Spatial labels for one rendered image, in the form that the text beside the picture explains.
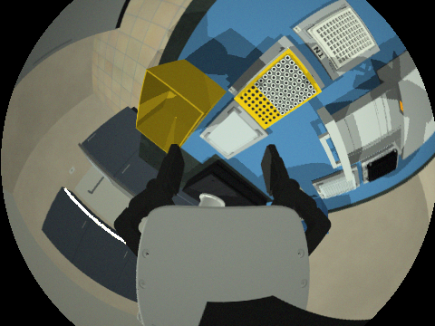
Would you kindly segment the blue open-top bin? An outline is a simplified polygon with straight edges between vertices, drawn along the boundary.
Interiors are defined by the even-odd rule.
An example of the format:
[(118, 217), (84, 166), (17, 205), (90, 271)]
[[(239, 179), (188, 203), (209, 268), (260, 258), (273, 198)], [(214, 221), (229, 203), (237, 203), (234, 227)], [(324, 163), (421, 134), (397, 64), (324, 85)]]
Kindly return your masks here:
[[(324, 204), (324, 201), (319, 197), (319, 198), (315, 199), (315, 202), (317, 204), (317, 207), (319, 207), (324, 212), (324, 214), (328, 217), (328, 209), (327, 209), (326, 205)], [(302, 225), (304, 227), (304, 231), (306, 231), (307, 226), (306, 226), (306, 224), (304, 222), (304, 219), (302, 217), (300, 219), (302, 221)]]

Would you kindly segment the blue bench mat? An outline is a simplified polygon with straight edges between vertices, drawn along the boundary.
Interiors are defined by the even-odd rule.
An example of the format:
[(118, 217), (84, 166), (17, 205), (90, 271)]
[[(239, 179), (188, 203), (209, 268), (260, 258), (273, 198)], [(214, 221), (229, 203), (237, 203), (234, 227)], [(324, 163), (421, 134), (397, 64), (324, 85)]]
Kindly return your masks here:
[[(303, 191), (319, 198), (312, 181), (343, 170), (333, 168), (318, 136), (327, 129), (317, 110), (330, 115), (380, 85), (376, 70), (407, 49), (386, 20), (366, 0), (346, 0), (361, 17), (380, 51), (334, 81), (303, 40), (293, 31), (312, 14), (338, 0), (217, 0), (189, 37), (178, 60), (187, 60), (226, 93), (181, 147), (200, 163), (217, 154), (267, 196), (261, 161), (266, 146), (275, 144), (288, 176)], [(263, 53), (286, 36), (313, 66), (324, 83), (322, 92), (269, 126), (268, 136), (230, 159), (210, 146), (200, 134), (234, 100), (228, 90)], [(324, 198), (327, 209), (346, 206), (394, 186), (420, 168), (435, 153), (435, 131), (398, 167), (373, 182), (363, 183), (361, 161), (357, 165), (360, 186), (341, 195)], [(432, 154), (432, 155), (431, 155)]]

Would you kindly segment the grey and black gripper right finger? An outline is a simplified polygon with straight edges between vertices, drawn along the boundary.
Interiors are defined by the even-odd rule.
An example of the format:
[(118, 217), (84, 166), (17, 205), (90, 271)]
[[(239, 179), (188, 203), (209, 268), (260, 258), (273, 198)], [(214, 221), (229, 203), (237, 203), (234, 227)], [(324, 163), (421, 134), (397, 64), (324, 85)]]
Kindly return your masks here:
[(305, 237), (308, 255), (310, 255), (330, 230), (330, 220), (319, 207), (317, 208), (315, 200), (300, 189), (299, 183), (289, 178), (275, 144), (266, 146), (261, 168), (266, 192), (274, 198), (271, 206), (292, 208), (304, 219), (307, 226)]

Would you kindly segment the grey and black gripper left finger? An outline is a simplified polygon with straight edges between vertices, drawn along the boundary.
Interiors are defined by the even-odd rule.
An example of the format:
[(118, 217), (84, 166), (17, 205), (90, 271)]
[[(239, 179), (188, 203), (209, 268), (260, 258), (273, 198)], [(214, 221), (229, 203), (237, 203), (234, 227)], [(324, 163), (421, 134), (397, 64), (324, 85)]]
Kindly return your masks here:
[[(163, 165), (163, 166), (162, 166)], [(125, 244), (138, 257), (141, 232), (139, 224), (151, 210), (160, 206), (174, 206), (172, 200), (179, 192), (185, 162), (178, 144), (171, 144), (163, 159), (157, 178), (151, 179), (114, 221), (114, 228)], [(172, 203), (172, 204), (171, 204)]]

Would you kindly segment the yellow open-top bin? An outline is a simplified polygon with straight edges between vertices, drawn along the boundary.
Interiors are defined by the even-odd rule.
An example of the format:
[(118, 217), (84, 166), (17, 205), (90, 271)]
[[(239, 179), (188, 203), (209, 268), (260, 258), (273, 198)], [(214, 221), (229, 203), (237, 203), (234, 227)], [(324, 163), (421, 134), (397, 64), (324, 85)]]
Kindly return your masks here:
[(185, 59), (146, 69), (136, 129), (168, 153), (171, 144), (181, 146), (190, 137), (225, 93)]

